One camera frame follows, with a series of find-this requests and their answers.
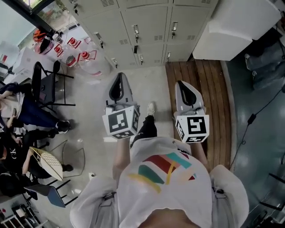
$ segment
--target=wooden floor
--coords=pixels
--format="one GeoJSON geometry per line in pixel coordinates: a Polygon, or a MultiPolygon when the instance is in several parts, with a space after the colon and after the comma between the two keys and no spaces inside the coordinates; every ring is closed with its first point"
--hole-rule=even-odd
{"type": "MultiPolygon", "coordinates": [[[[185,81],[203,96],[210,116],[210,135],[203,143],[212,169],[218,164],[229,169],[231,156],[231,116],[224,74],[219,61],[194,60],[166,64],[172,113],[176,111],[175,83],[185,81]]],[[[175,139],[180,140],[174,126],[175,139]]]]}

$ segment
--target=locker door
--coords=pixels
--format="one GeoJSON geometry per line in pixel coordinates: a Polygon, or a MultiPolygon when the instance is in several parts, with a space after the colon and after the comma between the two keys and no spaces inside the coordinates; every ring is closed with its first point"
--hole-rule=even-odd
{"type": "Polygon", "coordinates": [[[194,41],[208,12],[207,8],[173,7],[168,42],[194,41]]]}
{"type": "Polygon", "coordinates": [[[168,0],[118,0],[120,7],[138,7],[143,5],[168,3],[168,0]]]}
{"type": "Polygon", "coordinates": [[[161,65],[163,44],[139,45],[137,53],[137,63],[141,66],[161,65]]]}
{"type": "Polygon", "coordinates": [[[194,49],[194,44],[167,45],[164,62],[187,61],[194,49]]]}
{"type": "Polygon", "coordinates": [[[122,15],[119,11],[108,11],[85,18],[84,25],[94,34],[95,39],[103,47],[108,48],[114,45],[129,45],[130,41],[126,32],[122,15]]]}
{"type": "Polygon", "coordinates": [[[105,49],[105,53],[118,69],[132,69],[137,67],[132,47],[130,45],[117,45],[105,49]]]}
{"type": "Polygon", "coordinates": [[[217,0],[174,0],[175,5],[192,5],[212,8],[216,5],[217,0]]]}
{"type": "Polygon", "coordinates": [[[77,4],[77,14],[73,13],[75,18],[84,19],[97,13],[119,8],[117,0],[76,0],[70,3],[70,0],[62,0],[69,11],[74,12],[73,7],[77,4]]]}
{"type": "Polygon", "coordinates": [[[136,8],[122,13],[132,45],[164,41],[167,7],[136,8]]]}

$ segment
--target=black pants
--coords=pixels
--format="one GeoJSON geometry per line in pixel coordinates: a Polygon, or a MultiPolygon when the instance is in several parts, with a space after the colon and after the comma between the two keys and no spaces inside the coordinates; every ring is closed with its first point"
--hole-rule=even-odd
{"type": "Polygon", "coordinates": [[[135,136],[131,148],[135,141],[141,138],[153,138],[157,137],[157,130],[155,126],[155,118],[151,115],[147,116],[143,122],[142,128],[139,130],[138,134],[135,136]]]}
{"type": "MultiPolygon", "coordinates": [[[[37,140],[41,140],[48,137],[48,132],[44,130],[32,130],[29,131],[27,134],[24,135],[22,138],[23,141],[23,152],[27,154],[29,147],[34,146],[34,142],[37,140]]],[[[40,165],[38,164],[37,160],[34,156],[31,157],[30,163],[28,165],[28,171],[33,174],[35,177],[40,179],[46,179],[51,177],[50,174],[47,173],[40,165]]]]}

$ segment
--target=gray floor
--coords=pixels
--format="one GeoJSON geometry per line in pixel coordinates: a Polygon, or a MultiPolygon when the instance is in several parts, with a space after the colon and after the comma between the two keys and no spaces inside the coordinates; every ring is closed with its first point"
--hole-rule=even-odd
{"type": "MultiPolygon", "coordinates": [[[[251,72],[245,67],[244,53],[227,62],[227,66],[236,108],[237,142],[240,143],[248,118],[275,96],[282,86],[282,80],[262,90],[254,91],[251,86],[251,72]]],[[[234,173],[243,182],[250,205],[250,214],[244,227],[247,227],[261,211],[267,210],[259,205],[260,201],[277,206],[284,200],[284,196],[280,194],[284,192],[285,186],[276,187],[277,181],[269,177],[269,173],[280,177],[285,174],[284,167],[281,166],[285,152],[284,100],[285,94],[279,94],[257,115],[246,133],[246,144],[241,146],[236,157],[234,173]]]]}
{"type": "MultiPolygon", "coordinates": [[[[128,77],[130,86],[133,91],[134,100],[141,106],[141,117],[139,126],[142,125],[146,116],[147,104],[150,101],[157,103],[156,126],[158,135],[173,137],[173,126],[171,120],[171,105],[168,91],[168,83],[165,67],[150,67],[136,70],[124,70],[128,77]]],[[[113,71],[109,76],[94,78],[84,74],[80,70],[69,71],[69,75],[75,76],[75,79],[67,79],[67,102],[75,103],[75,107],[61,106],[57,108],[62,119],[72,119],[74,129],[67,134],[57,135],[50,140],[50,146],[46,147],[47,151],[52,150],[62,142],[67,140],[65,147],[63,144],[52,153],[60,160],[67,164],[70,163],[75,167],[71,173],[65,173],[65,176],[78,175],[81,173],[84,165],[85,168],[80,176],[65,178],[72,181],[60,190],[61,195],[67,194],[65,202],[78,195],[89,181],[89,173],[104,174],[111,176],[112,162],[116,148],[115,142],[108,141],[105,128],[102,121],[104,114],[104,101],[102,94],[108,82],[116,75],[113,71]]],[[[53,181],[53,178],[45,180],[44,183],[53,181]]],[[[33,201],[42,217],[47,218],[55,224],[54,227],[70,228],[69,212],[71,205],[67,208],[58,208],[49,203],[45,197],[40,197],[38,201],[33,201]]]]}

